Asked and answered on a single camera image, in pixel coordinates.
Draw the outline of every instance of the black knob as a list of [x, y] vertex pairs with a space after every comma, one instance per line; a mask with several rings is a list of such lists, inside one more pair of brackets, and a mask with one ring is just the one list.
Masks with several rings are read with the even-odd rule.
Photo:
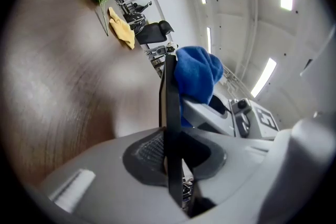
[[246, 100], [242, 99], [238, 102], [238, 108], [239, 109], [244, 109], [247, 106]]

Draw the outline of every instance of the wooden table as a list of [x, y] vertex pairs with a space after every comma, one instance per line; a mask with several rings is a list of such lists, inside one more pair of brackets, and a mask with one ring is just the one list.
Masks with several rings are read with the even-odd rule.
[[108, 37], [99, 17], [92, 0], [19, 0], [13, 10], [2, 39], [1, 128], [25, 182], [159, 125], [159, 77], [140, 45], [130, 50], [112, 28]]

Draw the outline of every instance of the chair backrest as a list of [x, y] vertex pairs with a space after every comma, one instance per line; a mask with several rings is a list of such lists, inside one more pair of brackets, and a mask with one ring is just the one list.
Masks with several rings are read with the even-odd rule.
[[170, 32], [174, 32], [174, 29], [171, 27], [171, 25], [165, 21], [165, 20], [162, 20], [159, 22], [159, 28], [160, 28], [160, 31], [161, 33], [166, 36], [168, 35]]

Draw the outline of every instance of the white ceiling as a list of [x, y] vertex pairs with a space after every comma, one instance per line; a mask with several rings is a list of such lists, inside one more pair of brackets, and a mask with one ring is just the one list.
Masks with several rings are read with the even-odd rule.
[[207, 48], [206, 27], [210, 27], [212, 53], [249, 90], [268, 58], [277, 62], [257, 101], [273, 112], [280, 126], [291, 127], [313, 114], [316, 101], [300, 73], [334, 23], [321, 0], [293, 0], [292, 11], [282, 9], [280, 0], [207, 0], [206, 5], [194, 0], [190, 5], [197, 14], [201, 46]]

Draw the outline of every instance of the black mesh grille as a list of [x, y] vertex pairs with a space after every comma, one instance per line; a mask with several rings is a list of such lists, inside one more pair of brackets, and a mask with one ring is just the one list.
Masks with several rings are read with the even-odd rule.
[[163, 134], [160, 133], [149, 141], [141, 144], [135, 152], [136, 158], [151, 170], [164, 172]]

